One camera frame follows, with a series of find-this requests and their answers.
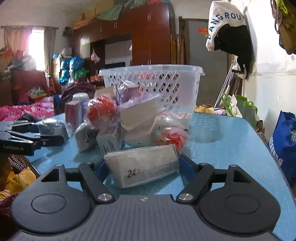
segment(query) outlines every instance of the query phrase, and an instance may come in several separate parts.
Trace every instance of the floral bedspread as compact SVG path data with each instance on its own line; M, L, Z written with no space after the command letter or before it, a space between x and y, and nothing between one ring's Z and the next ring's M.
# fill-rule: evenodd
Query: floral bedspread
M0 121L15 121L26 113L42 120L53 117L53 97L46 97L40 102L32 105L14 105L0 107Z

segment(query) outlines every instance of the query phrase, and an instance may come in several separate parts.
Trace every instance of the blue bag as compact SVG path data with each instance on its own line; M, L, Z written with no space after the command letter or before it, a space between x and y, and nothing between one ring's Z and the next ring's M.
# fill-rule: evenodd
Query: blue bag
M84 64L83 58L72 57L70 61L70 70L72 69L82 69Z
M62 84L64 82L68 82L70 79L70 73L69 70L62 70L61 77L59 79L59 82Z
M61 62L61 70L69 70L70 69L70 61L71 61L71 59L63 59Z
M291 127L296 128L295 115L281 111L268 146L292 187L296 181L296 142L291 141Z

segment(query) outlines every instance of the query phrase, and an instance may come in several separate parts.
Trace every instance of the stool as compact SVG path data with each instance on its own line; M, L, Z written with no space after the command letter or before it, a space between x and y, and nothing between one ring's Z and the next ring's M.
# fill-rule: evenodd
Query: stool
M53 94L56 93L53 78L49 79L49 89L47 90L47 93L48 93L49 96L51 96L51 94L50 94L51 91L53 91Z

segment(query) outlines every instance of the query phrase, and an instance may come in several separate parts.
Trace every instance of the table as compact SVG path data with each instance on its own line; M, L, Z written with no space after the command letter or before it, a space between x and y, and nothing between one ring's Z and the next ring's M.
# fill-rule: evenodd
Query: table
M64 119L64 115L55 119ZM189 128L189 140L183 153L196 163L209 163L215 168L227 169L237 164L268 190L280 203L281 215L274 234L283 241L296 238L296 206L293 194L280 168L261 141L253 127L244 119L212 114L194 113ZM27 157L40 173L45 173L57 163L66 168L77 167L86 161L97 162L102 157L98 147L79 153L74 137L61 147L36 150ZM161 180L127 189L117 189L108 177L105 185L113 194L177 194L186 186L186 180L179 173ZM70 186L80 188L79 184Z

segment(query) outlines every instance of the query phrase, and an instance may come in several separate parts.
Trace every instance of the yellow cloth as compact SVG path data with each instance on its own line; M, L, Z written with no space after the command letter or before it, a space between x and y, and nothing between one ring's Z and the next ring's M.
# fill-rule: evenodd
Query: yellow cloth
M5 190L9 190L11 194L20 193L26 187L31 185L36 180L36 176L30 170L26 168L20 172L20 174L15 174L14 171L10 171ZM7 197L6 191L0 192L0 199Z
M200 105L200 106L196 105L194 112L215 114L215 110L213 107L211 107L211 106L204 107L202 105Z

